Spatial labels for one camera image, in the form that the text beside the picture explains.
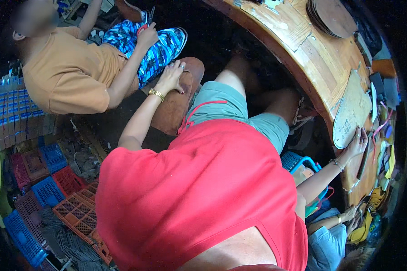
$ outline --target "stack of leather soles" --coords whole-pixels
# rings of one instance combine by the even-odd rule
[[[306,12],[315,27],[336,38],[349,38],[357,31],[351,14],[339,0],[309,0]]]

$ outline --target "bracelet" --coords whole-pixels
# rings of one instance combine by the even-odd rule
[[[157,91],[155,89],[150,89],[149,92],[148,92],[148,95],[157,95],[158,97],[161,98],[161,102],[164,101],[164,95],[161,94],[161,92],[159,92],[159,91]]]
[[[338,160],[336,160],[336,159],[331,159],[331,160],[329,161],[329,163],[331,163],[331,162],[334,162],[335,165],[337,165],[337,166],[339,167],[339,169],[341,170],[341,172],[344,170],[345,167],[342,167],[342,166],[341,166],[341,163],[340,163]]]

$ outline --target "cardboard box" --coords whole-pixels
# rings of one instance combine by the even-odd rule
[[[57,116],[42,111],[24,86],[15,76],[0,80],[0,151],[57,129]]]

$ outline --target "blue floral shorts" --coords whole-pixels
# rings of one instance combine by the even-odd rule
[[[107,31],[102,42],[116,47],[129,58],[136,47],[137,30],[144,24],[146,24],[146,19],[140,23],[125,20]],[[137,71],[139,89],[154,79],[166,65],[178,57],[187,42],[187,32],[179,27],[169,28],[158,31],[158,38],[160,40],[148,50]]]

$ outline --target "workbench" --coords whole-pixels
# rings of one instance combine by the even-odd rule
[[[306,14],[307,0],[285,0],[274,9],[247,0],[202,1],[250,31],[289,70],[324,119],[333,143],[333,123],[351,69],[359,74],[363,90],[369,87],[370,69],[354,37],[339,39],[316,29]],[[370,117],[365,127],[367,131],[372,129]],[[375,156],[380,153],[380,143],[378,140]],[[344,189],[357,182],[361,160],[362,155],[353,158],[341,173]],[[345,193],[347,206],[357,204],[374,187],[376,161],[371,153],[361,181]]]

